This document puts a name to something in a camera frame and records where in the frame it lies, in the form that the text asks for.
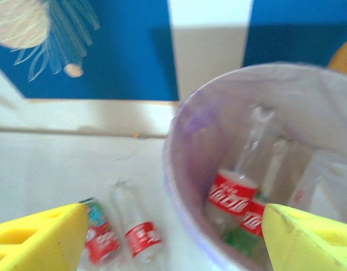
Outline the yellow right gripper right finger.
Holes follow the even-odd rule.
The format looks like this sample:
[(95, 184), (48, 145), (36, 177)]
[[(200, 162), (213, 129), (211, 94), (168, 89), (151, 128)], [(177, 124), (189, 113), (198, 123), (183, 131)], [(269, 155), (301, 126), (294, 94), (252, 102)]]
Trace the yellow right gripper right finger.
[(274, 270), (347, 270), (347, 224), (267, 204), (262, 232)]

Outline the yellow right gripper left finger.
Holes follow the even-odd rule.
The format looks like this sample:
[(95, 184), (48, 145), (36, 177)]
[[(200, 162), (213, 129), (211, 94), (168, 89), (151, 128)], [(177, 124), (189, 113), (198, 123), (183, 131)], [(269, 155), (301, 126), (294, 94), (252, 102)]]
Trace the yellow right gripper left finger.
[(0, 223), (0, 270), (77, 270), (88, 228), (82, 203)]

